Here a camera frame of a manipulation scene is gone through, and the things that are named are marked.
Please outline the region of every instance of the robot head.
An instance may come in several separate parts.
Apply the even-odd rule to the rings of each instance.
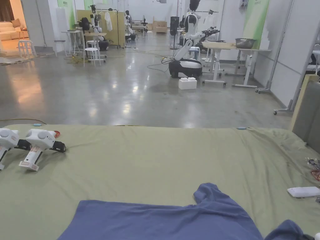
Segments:
[[[199,6],[200,0],[190,0],[189,8],[192,11],[196,11]]]
[[[91,5],[90,7],[91,7],[92,13],[93,14],[96,13],[96,5]]]

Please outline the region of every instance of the doorway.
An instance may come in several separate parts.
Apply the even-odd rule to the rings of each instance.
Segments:
[[[28,29],[20,0],[2,0],[0,22],[0,45],[2,55],[18,55],[18,41],[29,39]]]

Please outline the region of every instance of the humanoid robot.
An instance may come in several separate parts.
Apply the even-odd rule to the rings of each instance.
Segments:
[[[91,18],[91,27],[93,32],[95,33],[102,33],[102,28],[99,26],[99,21],[101,20],[101,15],[96,14],[96,5],[91,5],[92,14],[90,15]],[[101,51],[105,51],[109,48],[109,43],[103,36],[98,36],[99,41],[99,48]]]
[[[189,11],[185,21],[185,44],[174,57],[174,61],[169,63],[169,72],[173,78],[177,78],[179,73],[188,77],[200,76],[202,74],[201,62],[195,59],[184,59],[183,56],[190,50],[194,40],[206,37],[206,31],[197,33],[198,21],[201,18],[195,13],[199,6],[200,0],[190,0]]]

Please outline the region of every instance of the metal bowl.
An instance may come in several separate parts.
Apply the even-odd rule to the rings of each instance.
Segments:
[[[237,48],[251,49],[255,42],[256,42],[255,39],[236,38],[236,47]]]

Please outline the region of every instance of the red object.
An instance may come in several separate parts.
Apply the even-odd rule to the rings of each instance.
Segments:
[[[320,182],[320,171],[319,170],[312,170],[311,175]]]
[[[60,132],[59,131],[54,131],[56,133],[56,135],[54,136],[55,138],[58,138],[60,136]]]

